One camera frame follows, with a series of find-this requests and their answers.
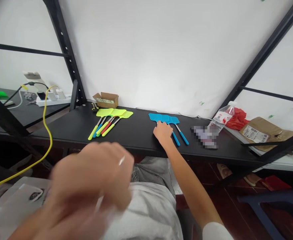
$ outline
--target plastic bag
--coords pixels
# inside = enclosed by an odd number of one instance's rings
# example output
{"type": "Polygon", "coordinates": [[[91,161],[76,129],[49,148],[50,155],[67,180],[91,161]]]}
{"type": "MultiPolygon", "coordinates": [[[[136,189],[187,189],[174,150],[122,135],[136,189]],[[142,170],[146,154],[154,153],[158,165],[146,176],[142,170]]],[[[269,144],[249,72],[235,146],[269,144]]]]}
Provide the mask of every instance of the plastic bag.
{"type": "Polygon", "coordinates": [[[246,120],[246,112],[240,108],[234,108],[233,117],[226,123],[226,126],[231,129],[240,131],[249,121],[246,120]]]}

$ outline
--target bottle label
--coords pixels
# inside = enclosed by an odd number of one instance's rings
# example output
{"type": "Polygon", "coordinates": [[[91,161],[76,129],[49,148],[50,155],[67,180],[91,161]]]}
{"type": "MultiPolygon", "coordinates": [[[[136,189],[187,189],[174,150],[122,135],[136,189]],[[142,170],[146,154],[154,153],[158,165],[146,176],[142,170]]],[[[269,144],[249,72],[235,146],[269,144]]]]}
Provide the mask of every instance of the bottle label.
{"type": "Polygon", "coordinates": [[[232,115],[230,115],[226,112],[218,111],[213,119],[217,122],[222,123],[222,124],[226,124],[227,121],[230,120],[231,118],[232,118],[232,115]]]}

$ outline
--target white wall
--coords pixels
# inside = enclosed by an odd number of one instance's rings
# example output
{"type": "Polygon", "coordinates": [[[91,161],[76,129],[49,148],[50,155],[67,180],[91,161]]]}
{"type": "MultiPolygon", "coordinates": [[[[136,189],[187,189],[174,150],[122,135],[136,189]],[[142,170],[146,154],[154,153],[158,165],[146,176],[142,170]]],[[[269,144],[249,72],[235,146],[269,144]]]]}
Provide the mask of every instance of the white wall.
{"type": "MultiPolygon", "coordinates": [[[[0,0],[0,43],[61,53],[42,0],[0,0]]],[[[39,72],[47,84],[72,93],[63,57],[0,50],[0,87],[17,89],[27,82],[23,71],[39,72]]]]}
{"type": "MultiPolygon", "coordinates": [[[[122,106],[211,117],[293,0],[60,4],[87,98],[117,93],[122,106]]],[[[0,43],[60,52],[41,0],[0,0],[0,43]]],[[[23,70],[70,83],[63,64],[58,57],[0,50],[0,86],[16,88],[23,70]]]]}
{"type": "MultiPolygon", "coordinates": [[[[247,87],[293,97],[293,26],[247,87]]],[[[260,116],[293,131],[293,102],[245,90],[236,101],[248,120],[260,116]]]]}

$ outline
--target power strip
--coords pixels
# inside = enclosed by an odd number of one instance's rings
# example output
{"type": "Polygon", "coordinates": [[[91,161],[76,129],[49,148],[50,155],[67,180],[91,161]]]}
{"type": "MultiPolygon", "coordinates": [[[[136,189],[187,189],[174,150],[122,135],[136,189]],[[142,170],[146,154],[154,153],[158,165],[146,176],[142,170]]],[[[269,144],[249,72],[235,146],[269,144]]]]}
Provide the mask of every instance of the power strip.
{"type": "MultiPolygon", "coordinates": [[[[65,94],[65,99],[60,99],[58,95],[55,95],[57,98],[56,101],[52,101],[50,99],[46,100],[46,105],[47,106],[52,106],[52,105],[59,105],[59,104],[66,104],[71,102],[71,94],[65,94]]],[[[45,105],[45,100],[41,100],[39,97],[36,98],[36,104],[39,107],[44,107],[45,105]]]]}

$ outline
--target cardboard box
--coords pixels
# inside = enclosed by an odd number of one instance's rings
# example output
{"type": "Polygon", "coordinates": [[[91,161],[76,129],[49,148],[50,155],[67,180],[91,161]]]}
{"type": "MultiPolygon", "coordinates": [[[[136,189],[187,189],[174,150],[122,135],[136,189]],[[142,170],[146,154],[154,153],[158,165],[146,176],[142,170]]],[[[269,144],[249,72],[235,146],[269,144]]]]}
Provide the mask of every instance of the cardboard box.
{"type": "Polygon", "coordinates": [[[119,104],[119,95],[112,93],[101,92],[95,94],[93,98],[96,100],[97,105],[103,108],[116,108],[119,104]]]}
{"type": "MultiPolygon", "coordinates": [[[[281,142],[293,136],[293,131],[283,130],[264,118],[257,117],[246,124],[240,133],[249,143],[281,142]]],[[[275,145],[256,146],[258,150],[268,152],[275,145]]]]}

